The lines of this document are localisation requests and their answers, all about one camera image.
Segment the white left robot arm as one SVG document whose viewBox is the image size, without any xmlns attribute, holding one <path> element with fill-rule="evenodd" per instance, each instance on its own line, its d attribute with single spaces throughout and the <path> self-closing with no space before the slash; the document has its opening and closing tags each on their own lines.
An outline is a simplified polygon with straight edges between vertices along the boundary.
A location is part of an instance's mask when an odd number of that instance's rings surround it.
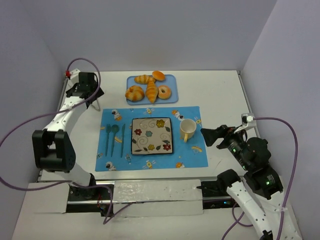
<svg viewBox="0 0 320 240">
<path fill-rule="evenodd" d="M 97 190 L 91 188 L 96 185 L 96 180 L 93 174 L 76 163 L 76 152 L 69 134 L 79 117 L 104 92 L 98 86 L 95 73 L 79 72 L 75 76 L 78 82 L 65 92 L 59 113 L 44 129 L 33 132 L 32 145 L 38 169 L 61 176 L 69 181 L 73 193 L 90 200 L 97 195 Z"/>
</svg>

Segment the metal serving tongs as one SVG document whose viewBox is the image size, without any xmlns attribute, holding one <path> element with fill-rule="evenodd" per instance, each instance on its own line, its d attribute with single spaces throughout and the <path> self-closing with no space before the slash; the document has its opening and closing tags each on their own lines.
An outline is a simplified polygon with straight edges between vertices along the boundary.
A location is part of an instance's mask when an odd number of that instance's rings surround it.
<svg viewBox="0 0 320 240">
<path fill-rule="evenodd" d="M 99 103 L 99 100 L 96 99 L 95 101 L 93 101 L 90 106 L 97 112 L 100 112 L 101 111 L 101 106 L 100 106 L 100 103 Z"/>
</svg>

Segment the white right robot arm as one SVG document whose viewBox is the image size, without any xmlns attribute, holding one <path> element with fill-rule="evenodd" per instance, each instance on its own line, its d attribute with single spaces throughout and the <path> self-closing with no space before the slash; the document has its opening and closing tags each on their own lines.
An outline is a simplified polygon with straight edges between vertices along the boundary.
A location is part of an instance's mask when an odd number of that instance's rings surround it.
<svg viewBox="0 0 320 240">
<path fill-rule="evenodd" d="M 300 240 L 299 230 L 286 208 L 288 188 L 271 167 L 268 142 L 259 137 L 244 139 L 244 130 L 221 125 L 202 128 L 205 144 L 211 147 L 221 139 L 217 149 L 227 149 L 245 170 L 241 178 L 233 169 L 217 176 L 221 192 L 232 197 L 246 214 L 261 240 Z"/>
</svg>

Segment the long striped croissant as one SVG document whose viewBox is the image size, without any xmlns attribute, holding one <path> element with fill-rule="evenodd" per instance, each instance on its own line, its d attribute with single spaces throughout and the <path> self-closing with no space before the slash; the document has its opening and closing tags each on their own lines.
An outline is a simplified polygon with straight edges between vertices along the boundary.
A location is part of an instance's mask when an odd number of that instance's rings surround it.
<svg viewBox="0 0 320 240">
<path fill-rule="evenodd" d="M 154 82 L 149 82 L 146 87 L 145 96 L 150 103 L 154 104 L 158 96 L 158 88 Z"/>
</svg>

